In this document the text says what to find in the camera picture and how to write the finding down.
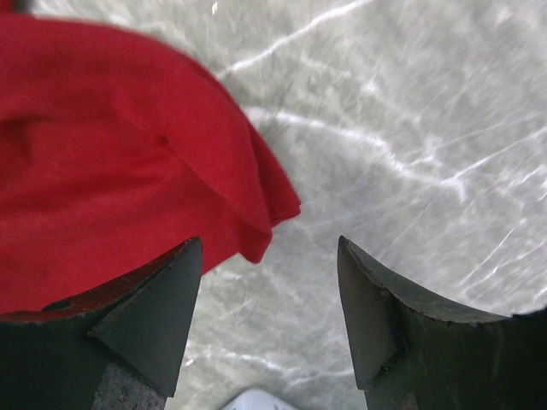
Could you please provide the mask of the red t shirt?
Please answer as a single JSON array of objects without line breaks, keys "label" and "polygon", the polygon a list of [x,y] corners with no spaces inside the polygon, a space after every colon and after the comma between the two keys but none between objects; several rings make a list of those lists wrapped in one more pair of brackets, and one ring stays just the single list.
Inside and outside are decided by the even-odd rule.
[{"label": "red t shirt", "polygon": [[113,26],[1,9],[1,309],[39,309],[191,237],[260,261],[300,200],[202,65]]}]

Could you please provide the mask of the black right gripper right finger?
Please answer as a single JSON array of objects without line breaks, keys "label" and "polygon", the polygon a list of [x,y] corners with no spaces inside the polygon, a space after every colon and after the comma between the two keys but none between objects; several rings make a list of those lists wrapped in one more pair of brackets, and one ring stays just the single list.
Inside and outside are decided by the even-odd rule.
[{"label": "black right gripper right finger", "polygon": [[370,409],[543,409],[546,312],[463,305],[338,240],[356,385]]}]

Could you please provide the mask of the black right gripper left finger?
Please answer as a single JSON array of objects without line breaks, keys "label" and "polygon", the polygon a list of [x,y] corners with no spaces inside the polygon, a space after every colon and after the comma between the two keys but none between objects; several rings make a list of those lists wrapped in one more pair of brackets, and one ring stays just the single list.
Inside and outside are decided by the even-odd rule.
[{"label": "black right gripper left finger", "polygon": [[174,395],[203,272],[191,238],[39,311],[1,317],[4,409],[162,409]]}]

